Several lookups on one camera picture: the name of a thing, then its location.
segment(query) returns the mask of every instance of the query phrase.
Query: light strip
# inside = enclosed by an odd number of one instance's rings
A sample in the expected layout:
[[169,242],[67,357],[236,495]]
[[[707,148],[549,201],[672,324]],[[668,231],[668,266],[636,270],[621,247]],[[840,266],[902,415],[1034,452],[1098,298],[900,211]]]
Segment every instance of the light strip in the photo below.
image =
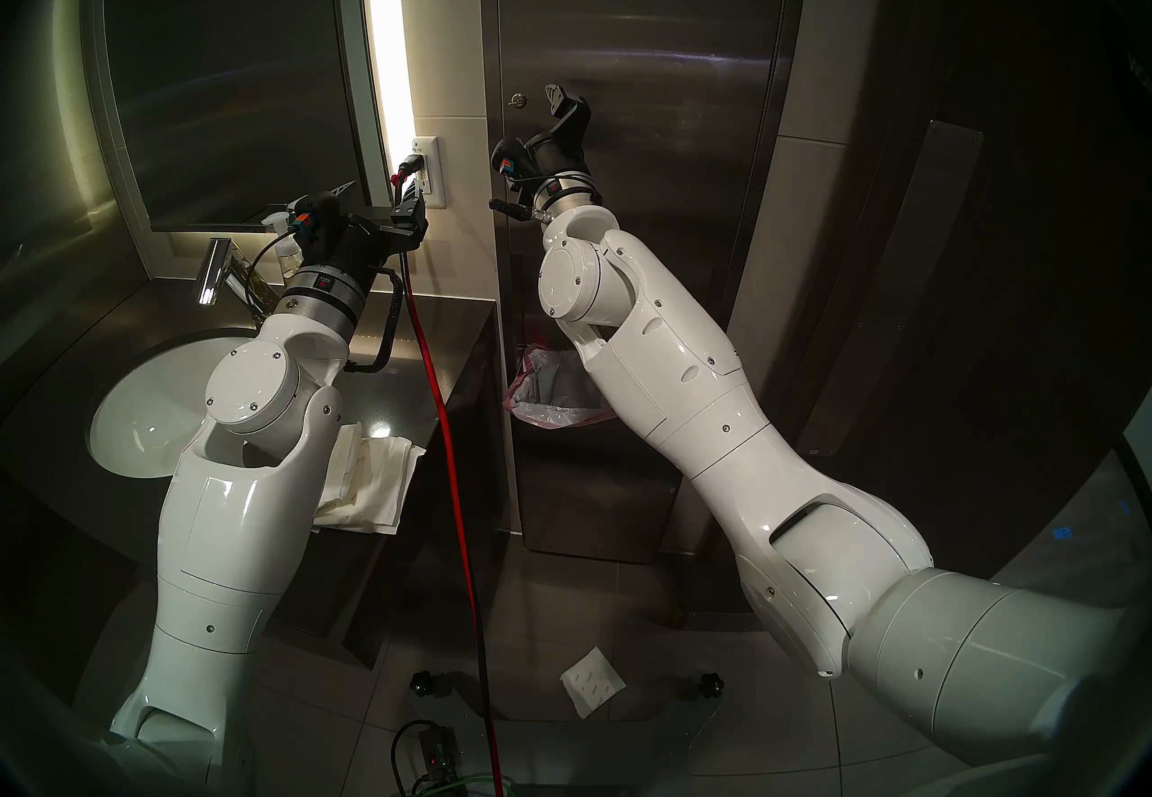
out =
[[412,137],[416,136],[403,6],[401,0],[364,0],[364,9],[377,105],[384,122],[388,167],[394,173],[411,151]]

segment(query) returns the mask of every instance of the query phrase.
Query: sink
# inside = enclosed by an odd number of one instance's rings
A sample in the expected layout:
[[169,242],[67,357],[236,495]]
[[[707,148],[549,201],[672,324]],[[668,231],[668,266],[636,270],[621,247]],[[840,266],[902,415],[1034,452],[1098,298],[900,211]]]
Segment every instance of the sink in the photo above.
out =
[[89,453],[126,478],[168,478],[204,424],[204,387],[228,351],[229,335],[180,344],[149,358],[109,390],[89,428]]

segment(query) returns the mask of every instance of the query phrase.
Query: spray bottle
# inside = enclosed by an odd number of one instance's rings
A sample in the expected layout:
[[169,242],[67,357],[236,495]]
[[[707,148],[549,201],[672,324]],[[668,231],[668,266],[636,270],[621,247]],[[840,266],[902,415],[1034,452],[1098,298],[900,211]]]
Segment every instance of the spray bottle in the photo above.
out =
[[[287,211],[278,211],[265,218],[262,223],[276,236],[281,236],[288,231],[289,217]],[[304,255],[295,238],[286,236],[276,243],[276,260],[280,263],[280,275],[283,276],[285,284],[287,284],[288,280],[296,275],[296,271],[304,266]]]

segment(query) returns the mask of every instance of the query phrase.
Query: plastic trash bag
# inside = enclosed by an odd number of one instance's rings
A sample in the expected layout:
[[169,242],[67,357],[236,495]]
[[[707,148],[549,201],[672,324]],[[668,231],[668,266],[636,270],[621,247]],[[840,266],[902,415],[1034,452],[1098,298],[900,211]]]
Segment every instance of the plastic trash bag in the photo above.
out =
[[616,418],[575,350],[533,344],[505,394],[505,409],[540,428],[570,428]]

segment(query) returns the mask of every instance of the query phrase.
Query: robotic arm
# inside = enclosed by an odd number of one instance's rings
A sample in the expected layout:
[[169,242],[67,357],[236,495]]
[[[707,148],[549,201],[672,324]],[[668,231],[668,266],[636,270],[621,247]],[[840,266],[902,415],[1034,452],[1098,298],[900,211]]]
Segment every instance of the robotic arm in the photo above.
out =
[[[215,792],[251,791],[242,708],[253,643],[304,554],[341,425],[332,382],[384,263],[427,229],[416,188],[384,219],[341,214],[320,193],[297,204],[295,222],[304,266],[258,336],[217,366],[172,478],[147,667],[112,723],[150,762]],[[279,463],[253,466],[245,443]]]
[[492,155],[518,202],[490,207],[541,222],[544,310],[617,416],[707,503],[764,628],[805,670],[847,670],[970,762],[1043,751],[1114,660],[1124,613],[933,568],[896,509],[812,469],[764,416],[723,331],[602,206],[581,149],[588,104],[547,94],[558,123]]

